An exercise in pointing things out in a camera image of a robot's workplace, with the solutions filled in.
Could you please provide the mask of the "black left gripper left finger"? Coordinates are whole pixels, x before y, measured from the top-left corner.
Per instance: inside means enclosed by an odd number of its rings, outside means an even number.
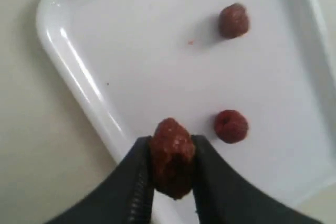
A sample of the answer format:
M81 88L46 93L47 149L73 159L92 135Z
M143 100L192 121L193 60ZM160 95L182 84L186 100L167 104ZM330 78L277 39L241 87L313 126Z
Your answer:
M106 180L49 223L150 223L154 196L150 139L138 138Z

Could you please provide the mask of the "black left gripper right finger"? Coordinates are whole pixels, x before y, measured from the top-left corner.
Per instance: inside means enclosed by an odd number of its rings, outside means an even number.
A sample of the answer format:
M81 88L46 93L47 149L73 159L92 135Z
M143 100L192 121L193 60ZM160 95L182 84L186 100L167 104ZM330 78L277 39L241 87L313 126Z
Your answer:
M206 137L196 146L193 195L200 223L319 223L268 196L221 158Z

